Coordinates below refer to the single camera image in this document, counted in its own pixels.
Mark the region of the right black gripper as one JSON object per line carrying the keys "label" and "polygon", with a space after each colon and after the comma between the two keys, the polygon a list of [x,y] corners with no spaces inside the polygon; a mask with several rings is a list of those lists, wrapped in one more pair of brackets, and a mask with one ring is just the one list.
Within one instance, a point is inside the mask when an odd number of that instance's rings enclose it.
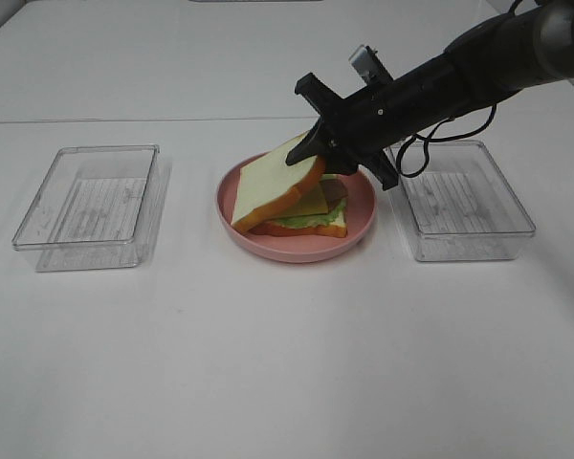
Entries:
{"label": "right black gripper", "polygon": [[289,166],[313,156],[325,160],[325,174],[350,176],[360,166],[367,168],[388,190],[399,176],[384,149],[392,143],[386,108],[375,99],[380,84],[372,84],[341,98],[314,74],[303,76],[295,93],[304,97],[319,118],[285,160]]}

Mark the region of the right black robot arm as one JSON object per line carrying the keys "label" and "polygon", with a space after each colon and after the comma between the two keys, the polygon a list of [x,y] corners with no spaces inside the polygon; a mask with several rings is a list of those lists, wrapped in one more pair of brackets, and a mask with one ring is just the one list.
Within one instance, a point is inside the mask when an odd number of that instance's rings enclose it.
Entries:
{"label": "right black robot arm", "polygon": [[574,1],[540,1],[524,13],[510,9],[456,38],[439,56],[393,78],[368,46],[350,57],[365,86],[342,98],[314,74],[295,88],[319,119],[287,155],[288,165],[312,156],[326,172],[342,175],[367,168],[384,189],[405,172],[404,154],[385,150],[399,142],[424,146],[437,137],[420,133],[473,111],[490,108],[519,91],[574,78]]}

